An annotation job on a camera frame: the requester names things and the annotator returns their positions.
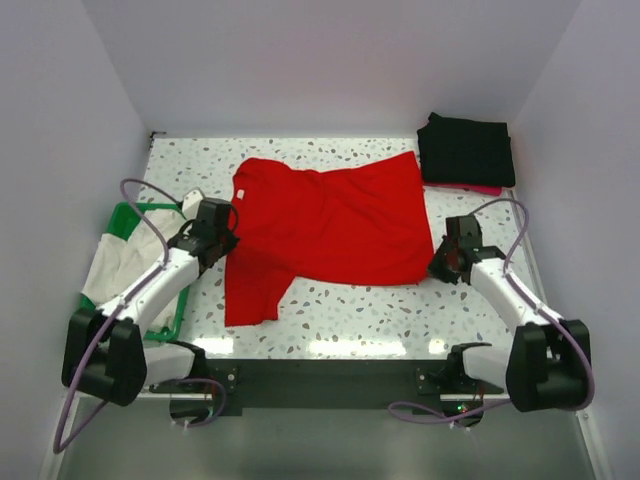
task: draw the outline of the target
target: folded black clothing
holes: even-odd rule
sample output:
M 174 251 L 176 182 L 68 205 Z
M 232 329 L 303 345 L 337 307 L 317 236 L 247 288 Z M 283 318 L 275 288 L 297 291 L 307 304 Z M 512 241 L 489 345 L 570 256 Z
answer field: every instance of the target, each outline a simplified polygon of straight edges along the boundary
M 420 168 L 426 183 L 513 187 L 516 175 L 506 123 L 429 115 L 418 130 Z

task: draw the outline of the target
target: green basket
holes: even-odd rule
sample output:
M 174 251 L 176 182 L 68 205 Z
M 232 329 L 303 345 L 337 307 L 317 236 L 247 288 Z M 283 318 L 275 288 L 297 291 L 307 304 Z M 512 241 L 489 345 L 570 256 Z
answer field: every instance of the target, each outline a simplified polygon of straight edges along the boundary
M 138 205 L 138 208 L 142 213 L 158 209 L 180 211 L 180 208 L 172 203 L 138 203 L 136 205 Z M 116 208 L 113 210 L 106 233 L 110 233 L 111 235 L 115 235 L 116 237 L 126 240 L 138 226 L 138 223 L 140 223 L 140 217 L 138 217 L 138 214 L 133 211 L 133 208 L 131 208 L 128 203 L 122 202 L 116 205 Z M 144 336 L 145 340 L 170 342 L 178 338 L 178 335 L 180 335 L 180 325 L 182 324 L 184 316 L 184 309 L 187 306 L 188 296 L 189 287 L 186 287 L 178 296 L 178 306 L 176 307 L 176 316 L 173 319 L 173 326 L 171 328 L 164 327 L 160 332 L 148 331 Z M 82 294 L 80 297 L 80 308 L 88 308 L 90 310 L 96 309 L 96 306 L 91 302 L 91 300 Z

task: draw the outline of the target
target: speckled white table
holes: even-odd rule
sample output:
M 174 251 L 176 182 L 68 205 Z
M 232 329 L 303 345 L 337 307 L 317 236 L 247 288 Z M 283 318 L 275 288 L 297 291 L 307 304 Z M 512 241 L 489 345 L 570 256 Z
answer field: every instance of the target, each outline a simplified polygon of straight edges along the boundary
M 156 138 L 145 174 L 180 197 L 200 187 L 213 197 L 231 198 L 232 176 L 252 156 L 282 160 L 294 168 L 319 171 L 357 167 L 415 150 L 403 138 Z M 491 200 L 472 192 L 426 188 L 433 240 L 439 245 L 445 218 L 463 215 Z M 160 201 L 141 190 L 140 201 Z M 499 203 L 479 213 L 485 245 L 509 248 L 517 234 L 513 210 Z M 524 250 L 514 271 L 529 287 Z M 465 285 L 427 279 L 420 285 L 382 288 L 338 285 L 296 278 L 280 301 L 280 320 L 225 328 L 224 261 L 191 287 L 180 339 L 208 357 L 234 358 L 443 358 L 449 346 L 489 341 L 509 347 L 511 334 L 489 303 Z

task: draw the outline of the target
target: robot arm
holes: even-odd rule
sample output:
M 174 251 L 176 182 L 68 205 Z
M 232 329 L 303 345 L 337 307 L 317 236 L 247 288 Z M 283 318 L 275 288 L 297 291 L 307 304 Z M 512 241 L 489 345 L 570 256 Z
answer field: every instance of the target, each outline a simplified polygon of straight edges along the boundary
M 489 301 L 514 335 L 510 350 L 488 343 L 453 347 L 448 375 L 498 386 L 523 412 L 571 408 L 584 401 L 588 392 L 585 366 L 548 319 L 564 327 L 590 362 L 587 327 L 580 320 L 564 320 L 513 273 L 505 273 L 504 254 L 496 247 L 483 246 L 482 230 L 473 215 L 447 218 L 447 235 L 429 272 L 447 283 L 462 278 Z
M 152 346 L 142 342 L 153 319 L 166 304 L 229 253 L 238 241 L 228 228 L 233 211 L 229 202 L 206 198 L 196 189 L 184 197 L 181 207 L 187 222 L 168 241 L 167 263 L 159 258 L 140 278 L 146 278 L 158 266 L 163 267 L 162 272 L 142 288 L 137 280 L 95 311 L 80 309 L 71 317 L 62 370 L 65 386 L 71 383 L 96 331 L 119 307 L 107 338 L 102 339 L 82 373 L 80 391 L 124 406 L 135 400 L 144 386 L 204 373 L 201 349 L 180 342 Z

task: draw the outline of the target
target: pink fabric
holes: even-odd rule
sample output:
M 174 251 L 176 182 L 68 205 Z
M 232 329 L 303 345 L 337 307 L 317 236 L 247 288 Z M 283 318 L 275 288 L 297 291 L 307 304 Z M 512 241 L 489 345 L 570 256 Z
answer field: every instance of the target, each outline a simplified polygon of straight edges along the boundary
M 502 187 L 483 187 L 481 185 L 464 185 L 461 183 L 427 183 L 430 187 L 444 187 L 444 188 L 468 188 L 472 192 L 484 193 L 485 195 L 491 195 L 492 197 L 499 197 L 502 195 Z

